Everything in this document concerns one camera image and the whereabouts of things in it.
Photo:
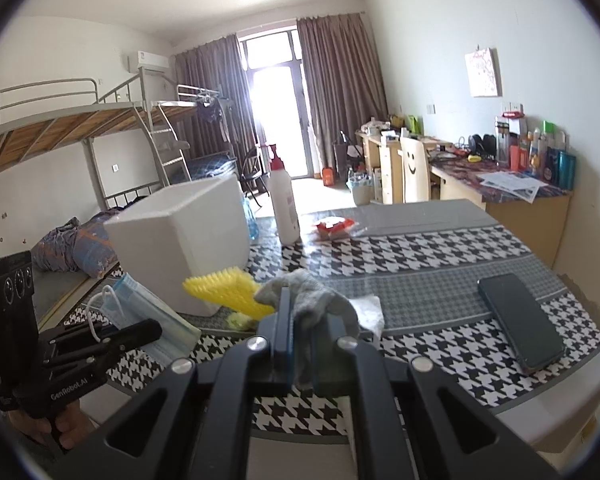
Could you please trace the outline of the person's left hand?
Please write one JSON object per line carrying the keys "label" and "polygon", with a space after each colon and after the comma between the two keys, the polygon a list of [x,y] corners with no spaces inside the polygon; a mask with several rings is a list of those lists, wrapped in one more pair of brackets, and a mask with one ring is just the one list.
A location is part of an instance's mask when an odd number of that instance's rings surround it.
{"label": "person's left hand", "polygon": [[68,404],[54,422],[46,418],[31,418],[23,411],[10,411],[7,413],[7,419],[22,434],[40,443],[57,429],[59,443],[67,450],[84,441],[96,429],[94,422],[82,412],[79,401]]}

